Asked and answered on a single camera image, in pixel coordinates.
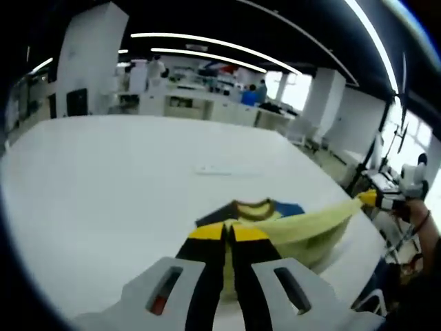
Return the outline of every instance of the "white cabinet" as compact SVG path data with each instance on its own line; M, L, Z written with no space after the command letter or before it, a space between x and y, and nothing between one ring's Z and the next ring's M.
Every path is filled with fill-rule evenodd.
M238 126L254 126L258 113L257 107L237 104L235 124Z
M141 93L139 95L139 114L164 116L165 95Z
M285 127L289 122L289 119L281 114L275 112L269 112L267 110L260 110L260 115L257 121L257 128L267 130L278 130Z
M188 107L166 106L166 117L176 117L178 119L204 119L204 109Z
M210 121L236 124L237 103L231 101L214 101Z

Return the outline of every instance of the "person in blue shirt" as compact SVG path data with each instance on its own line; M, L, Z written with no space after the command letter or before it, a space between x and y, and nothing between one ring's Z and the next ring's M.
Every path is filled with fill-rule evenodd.
M256 104L257 92L256 86L254 84L251 84L249 86L248 91L244 91L244 93L242 94L242 100L240 102L247 106L254 106Z

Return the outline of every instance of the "pillar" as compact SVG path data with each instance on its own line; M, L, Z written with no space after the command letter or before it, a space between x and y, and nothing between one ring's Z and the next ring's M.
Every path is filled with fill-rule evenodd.
M276 101L280 104L282 102L283 91L285 91L285 87L288 82L288 74L282 74L282 78L280 79L280 83L278 84Z
M346 79L336 70L319 68L312 81L303 116L318 128L321 139L331 128L345 91Z
M72 18L57 68L57 116L67 116L66 94L88 89L88 112L106 114L107 94L129 17L114 3L93 7Z

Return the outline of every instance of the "yellow stripe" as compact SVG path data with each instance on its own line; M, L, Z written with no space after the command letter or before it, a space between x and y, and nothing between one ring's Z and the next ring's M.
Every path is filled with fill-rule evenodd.
M201 226L195 229L188 236L189 239L211 239L220 240L222 237L223 223L215 223L210 225Z
M377 191L376 190L369 190L366 192L361 192L359 195L357 195L359 200L363 202L366 205L370 205L371 207L376 206L376 199L377 199Z
M233 224L233 229L236 241L253 241L269 238L262 230L254 227L251 228L241 224Z

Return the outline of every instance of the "person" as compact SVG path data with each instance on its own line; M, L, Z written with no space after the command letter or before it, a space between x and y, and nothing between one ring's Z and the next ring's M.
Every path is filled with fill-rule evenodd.
M160 55L155 55L153 59L147 65L147 77L148 79L161 78L161 74L165 72L164 63L161 60Z
M430 211L420 200L407 202L410 221L418 231L423 271L404 289L396 310L389 313L380 331L438 329L441 298L441 240Z
M229 99L233 102L240 103L242 100L242 88L235 83L233 88L229 91Z
M248 91L244 91L242 93L242 99L240 100L241 103L247 106L254 106L257 102L257 93L256 93L256 86L254 84L251 84L249 86Z
M262 79L260 81L260 86L257 89L257 103L262 104L265 103L265 100L267 99L267 85L265 84L265 80Z

